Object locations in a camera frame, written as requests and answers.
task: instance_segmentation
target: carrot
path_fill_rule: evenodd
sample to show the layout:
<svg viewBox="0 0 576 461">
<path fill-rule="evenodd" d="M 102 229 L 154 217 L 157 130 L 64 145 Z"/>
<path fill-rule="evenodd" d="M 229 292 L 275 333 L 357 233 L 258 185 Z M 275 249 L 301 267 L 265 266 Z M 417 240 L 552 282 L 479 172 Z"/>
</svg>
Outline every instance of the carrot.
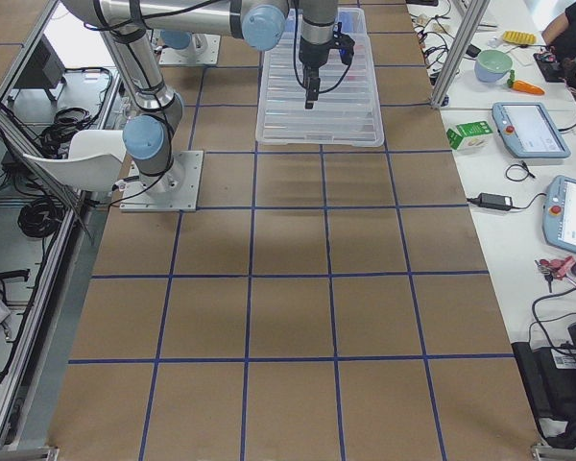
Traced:
<svg viewBox="0 0 576 461">
<path fill-rule="evenodd" d="M 508 87 L 514 91 L 520 91 L 522 93 L 536 94 L 541 96 L 544 94 L 544 90 L 539 86 L 528 84 L 522 80 L 515 80 L 515 71 L 510 71 L 510 78 L 508 79 Z"/>
</svg>

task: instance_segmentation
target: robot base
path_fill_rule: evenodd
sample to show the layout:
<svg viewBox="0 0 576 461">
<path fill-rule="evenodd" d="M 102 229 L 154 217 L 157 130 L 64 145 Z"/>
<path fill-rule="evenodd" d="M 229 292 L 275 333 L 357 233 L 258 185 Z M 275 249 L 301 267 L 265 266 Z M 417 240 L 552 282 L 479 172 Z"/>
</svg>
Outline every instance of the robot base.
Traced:
<svg viewBox="0 0 576 461">
<path fill-rule="evenodd" d="M 185 178 L 181 185 L 164 194 L 150 195 L 147 192 L 126 199 L 120 204 L 122 211 L 196 211 L 199 198 L 199 185 L 203 171 L 203 151 L 185 151 L 174 154 L 174 161 L 181 164 L 185 170 Z M 138 175 L 138 168 L 131 165 L 131 176 Z M 128 182 L 124 197 L 138 194 L 143 190 L 140 182 Z"/>
<path fill-rule="evenodd" d="M 201 65 L 216 65 L 220 55 L 220 36 L 211 36 L 205 34 L 207 39 L 207 48 L 201 54 L 192 54 L 191 56 L 180 55 L 172 48 L 162 50 L 159 64 L 170 67 L 195 67 Z"/>
</svg>

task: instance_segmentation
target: green bowl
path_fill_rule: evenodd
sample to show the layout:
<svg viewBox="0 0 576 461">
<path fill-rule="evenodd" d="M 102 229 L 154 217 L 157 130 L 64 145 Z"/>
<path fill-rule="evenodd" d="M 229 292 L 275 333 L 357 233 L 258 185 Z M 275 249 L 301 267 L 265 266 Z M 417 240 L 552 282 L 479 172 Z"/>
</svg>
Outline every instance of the green bowl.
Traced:
<svg viewBox="0 0 576 461">
<path fill-rule="evenodd" d="M 496 82 L 512 69 L 512 58 L 497 50 L 484 50 L 478 54 L 475 72 L 482 82 Z"/>
</svg>

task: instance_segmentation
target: green box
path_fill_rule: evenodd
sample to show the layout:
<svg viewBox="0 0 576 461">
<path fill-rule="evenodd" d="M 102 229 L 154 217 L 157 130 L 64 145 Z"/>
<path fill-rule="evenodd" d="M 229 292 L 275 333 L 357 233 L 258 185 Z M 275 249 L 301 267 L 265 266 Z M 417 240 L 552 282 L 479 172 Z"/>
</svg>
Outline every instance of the green box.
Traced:
<svg viewBox="0 0 576 461">
<path fill-rule="evenodd" d="M 462 123 L 454 128 L 449 128 L 445 134 L 450 141 L 450 147 L 456 151 L 481 147 L 492 138 L 492 129 L 487 122 Z"/>
</svg>

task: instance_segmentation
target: clear plastic tray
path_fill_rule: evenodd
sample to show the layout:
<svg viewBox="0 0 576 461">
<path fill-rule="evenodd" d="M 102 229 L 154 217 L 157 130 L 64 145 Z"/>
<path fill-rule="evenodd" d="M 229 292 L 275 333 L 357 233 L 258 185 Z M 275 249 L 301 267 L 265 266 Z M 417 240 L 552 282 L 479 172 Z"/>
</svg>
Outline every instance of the clear plastic tray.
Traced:
<svg viewBox="0 0 576 461">
<path fill-rule="evenodd" d="M 340 9 L 339 20 L 344 32 L 356 42 L 352 67 L 342 84 L 321 94 L 311 110 L 305 109 L 305 90 L 297 83 L 293 68 L 294 18 L 289 18 L 288 32 L 279 45 L 265 53 L 256 124 L 258 142 L 362 147 L 377 147 L 384 142 L 365 15 L 357 8 Z M 297 69 L 301 72 L 298 58 Z M 328 64 L 321 69 L 321 90 L 335 85 L 345 69 L 339 52 L 331 51 Z"/>
</svg>

